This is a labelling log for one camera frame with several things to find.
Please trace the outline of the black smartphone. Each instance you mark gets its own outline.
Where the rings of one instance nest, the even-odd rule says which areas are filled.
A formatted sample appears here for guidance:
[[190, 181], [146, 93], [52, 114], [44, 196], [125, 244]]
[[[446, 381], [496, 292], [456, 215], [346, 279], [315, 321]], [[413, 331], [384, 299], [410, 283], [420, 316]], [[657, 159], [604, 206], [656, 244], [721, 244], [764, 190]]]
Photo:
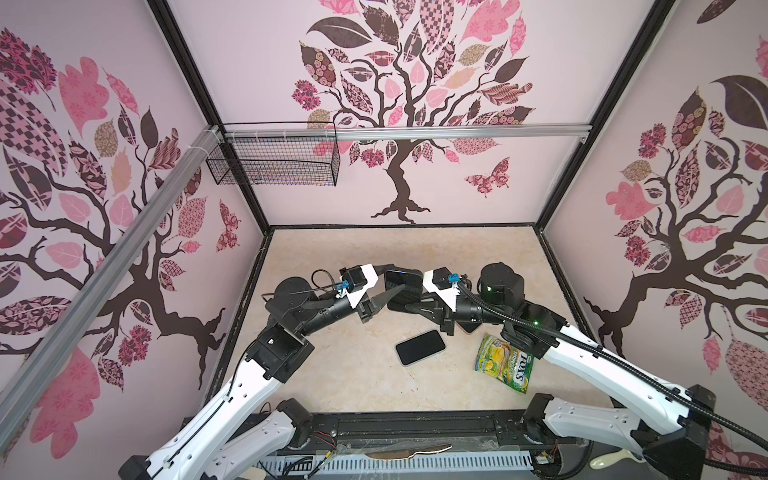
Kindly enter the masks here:
[[395, 268], [384, 273], [385, 290], [397, 290], [387, 308], [391, 311], [406, 312], [407, 306], [421, 301], [423, 273], [416, 269]]

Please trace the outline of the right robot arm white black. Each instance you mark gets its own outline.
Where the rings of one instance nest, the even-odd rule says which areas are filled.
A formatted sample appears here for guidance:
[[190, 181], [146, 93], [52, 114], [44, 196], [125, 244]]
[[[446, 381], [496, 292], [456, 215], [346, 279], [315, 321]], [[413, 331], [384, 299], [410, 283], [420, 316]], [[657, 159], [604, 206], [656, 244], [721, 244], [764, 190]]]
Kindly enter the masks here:
[[620, 406], [568, 407], [539, 395], [527, 411], [531, 431], [628, 449], [670, 479], [701, 477], [715, 394], [701, 385], [667, 382], [603, 349], [562, 316], [526, 300], [524, 279], [511, 267], [488, 264], [476, 284], [442, 267], [388, 273], [385, 285], [403, 289], [395, 298], [400, 309], [433, 321], [447, 334], [456, 324], [501, 326], [512, 347], [579, 376]]

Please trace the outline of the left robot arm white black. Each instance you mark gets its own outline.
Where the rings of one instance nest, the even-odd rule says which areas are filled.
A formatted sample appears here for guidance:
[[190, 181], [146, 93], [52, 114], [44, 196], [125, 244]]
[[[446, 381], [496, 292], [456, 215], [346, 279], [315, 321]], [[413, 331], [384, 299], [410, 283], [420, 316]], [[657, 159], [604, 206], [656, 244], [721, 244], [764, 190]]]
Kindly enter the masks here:
[[350, 315], [368, 321], [402, 291], [370, 296], [392, 264], [344, 268], [328, 287], [289, 277], [269, 293], [266, 327], [246, 347], [233, 375], [171, 440], [149, 456], [134, 455], [122, 479], [235, 479], [258, 461], [303, 440], [311, 414], [296, 400], [280, 403], [249, 431], [242, 426], [299, 369], [314, 347], [310, 334]]

